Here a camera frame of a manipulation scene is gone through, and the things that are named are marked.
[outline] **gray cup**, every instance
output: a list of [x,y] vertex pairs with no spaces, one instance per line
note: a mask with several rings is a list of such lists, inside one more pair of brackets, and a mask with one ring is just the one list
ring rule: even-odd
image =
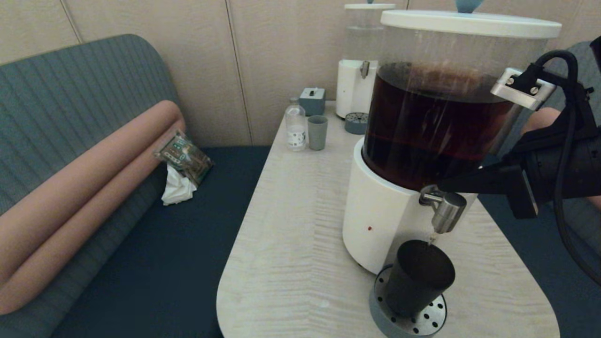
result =
[[326,134],[328,133],[328,118],[322,115],[314,115],[308,119],[309,124],[309,148],[311,150],[322,150],[326,147]]

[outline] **black cable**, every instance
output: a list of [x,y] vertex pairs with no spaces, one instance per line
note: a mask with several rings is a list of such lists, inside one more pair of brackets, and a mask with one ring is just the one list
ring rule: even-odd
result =
[[[576,57],[572,53],[567,51],[550,51],[538,58],[536,64],[542,66],[544,65],[544,63],[555,57],[562,58],[566,61],[568,66],[568,80],[575,84],[578,78],[578,62],[576,60]],[[589,278],[591,278],[595,283],[601,286],[601,275],[597,274],[593,268],[591,268],[586,262],[584,262],[584,259],[576,251],[576,248],[572,243],[572,239],[570,238],[570,234],[568,233],[566,219],[564,216],[563,183],[568,160],[572,150],[574,134],[576,132],[576,111],[574,101],[575,98],[573,97],[572,92],[570,91],[570,94],[566,92],[565,111],[568,111],[570,116],[566,132],[566,141],[564,142],[563,148],[561,150],[559,164],[557,165],[557,179],[555,181],[553,199],[555,218],[557,219],[557,229],[560,233],[561,242],[566,247],[567,252],[576,262],[576,264],[580,267],[580,269],[583,270],[583,272],[586,273],[586,275],[588,275]]]

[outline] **beige wall panel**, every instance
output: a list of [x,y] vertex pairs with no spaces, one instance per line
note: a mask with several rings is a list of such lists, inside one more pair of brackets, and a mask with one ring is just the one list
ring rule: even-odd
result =
[[59,0],[0,1],[0,64],[77,42]]
[[[452,0],[411,0],[412,10],[457,10]],[[559,38],[548,48],[567,48],[601,35],[601,0],[486,0],[476,11],[561,22]]]
[[200,146],[251,145],[224,0],[68,0],[85,41],[134,33],[159,51]]
[[[336,97],[349,0],[228,0],[246,109],[256,144],[271,144],[290,96],[305,87]],[[406,0],[396,3],[405,9]]]

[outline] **white tissue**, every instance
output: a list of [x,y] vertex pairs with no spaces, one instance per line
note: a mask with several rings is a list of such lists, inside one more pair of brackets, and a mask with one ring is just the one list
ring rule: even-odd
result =
[[160,198],[163,200],[163,205],[189,200],[195,191],[196,186],[187,177],[183,177],[175,168],[167,165],[167,184],[165,192]]

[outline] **bottle label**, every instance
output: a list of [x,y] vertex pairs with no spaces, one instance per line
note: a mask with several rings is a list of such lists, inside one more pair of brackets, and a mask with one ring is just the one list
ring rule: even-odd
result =
[[288,132],[288,145],[290,147],[302,147],[305,145],[305,131]]

